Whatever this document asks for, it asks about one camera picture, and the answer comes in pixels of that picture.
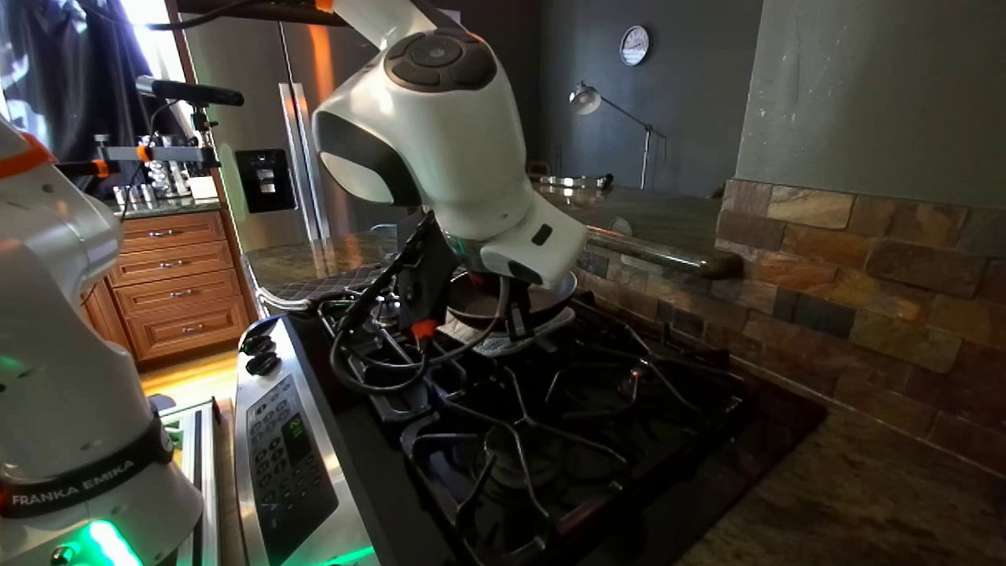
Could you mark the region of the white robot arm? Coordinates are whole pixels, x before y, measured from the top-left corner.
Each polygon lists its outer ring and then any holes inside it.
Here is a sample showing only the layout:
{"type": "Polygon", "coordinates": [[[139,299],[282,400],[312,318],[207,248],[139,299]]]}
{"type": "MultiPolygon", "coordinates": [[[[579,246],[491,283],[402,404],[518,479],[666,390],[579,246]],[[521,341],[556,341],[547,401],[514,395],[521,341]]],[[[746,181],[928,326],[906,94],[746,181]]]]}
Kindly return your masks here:
{"type": "Polygon", "coordinates": [[[413,0],[334,0],[378,48],[314,113],[323,171],[357,199],[422,209],[395,264],[405,304],[445,304],[455,268],[495,274],[500,319],[532,332],[530,285],[555,290],[589,229],[532,189],[515,94],[495,48],[413,0]]]}

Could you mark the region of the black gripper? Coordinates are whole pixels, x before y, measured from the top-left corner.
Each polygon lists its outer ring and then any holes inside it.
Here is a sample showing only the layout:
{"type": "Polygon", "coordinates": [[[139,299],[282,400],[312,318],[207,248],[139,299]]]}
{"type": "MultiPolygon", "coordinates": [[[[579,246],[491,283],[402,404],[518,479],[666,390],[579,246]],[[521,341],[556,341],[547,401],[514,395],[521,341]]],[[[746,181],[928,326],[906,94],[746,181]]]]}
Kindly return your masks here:
{"type": "Polygon", "coordinates": [[[424,216],[401,253],[401,318],[402,326],[429,341],[446,318],[446,290],[460,260],[435,216],[424,216]]]}

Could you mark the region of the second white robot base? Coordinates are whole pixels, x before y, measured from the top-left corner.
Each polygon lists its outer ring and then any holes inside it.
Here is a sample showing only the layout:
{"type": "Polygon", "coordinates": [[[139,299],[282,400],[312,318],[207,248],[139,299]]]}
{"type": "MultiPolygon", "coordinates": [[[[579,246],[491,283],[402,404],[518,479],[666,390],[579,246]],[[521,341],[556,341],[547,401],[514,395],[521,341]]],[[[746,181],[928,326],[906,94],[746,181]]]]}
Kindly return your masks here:
{"type": "Polygon", "coordinates": [[[158,566],[202,517],[133,354],[81,311],[118,253],[118,212],[0,121],[5,566],[158,566]]]}

